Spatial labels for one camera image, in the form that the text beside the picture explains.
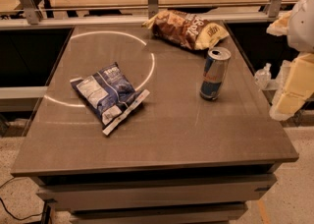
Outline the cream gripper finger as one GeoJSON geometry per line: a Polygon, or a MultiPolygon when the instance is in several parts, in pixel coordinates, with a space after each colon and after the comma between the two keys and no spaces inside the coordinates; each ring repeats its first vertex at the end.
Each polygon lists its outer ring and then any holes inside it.
{"type": "Polygon", "coordinates": [[[285,121],[314,94],[314,54],[301,52],[291,63],[283,62],[279,81],[269,114],[285,121]]]}
{"type": "Polygon", "coordinates": [[[280,15],[278,19],[272,22],[266,29],[266,32],[274,36],[282,36],[288,34],[288,21],[291,11],[280,15]]]}

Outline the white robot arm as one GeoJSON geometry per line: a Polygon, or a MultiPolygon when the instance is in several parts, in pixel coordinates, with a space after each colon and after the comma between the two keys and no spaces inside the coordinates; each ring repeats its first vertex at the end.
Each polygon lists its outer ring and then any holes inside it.
{"type": "Polygon", "coordinates": [[[267,32],[285,35],[288,46],[299,52],[270,109],[272,119],[285,121],[314,93],[314,0],[298,0],[291,11],[267,27],[267,32]]]}

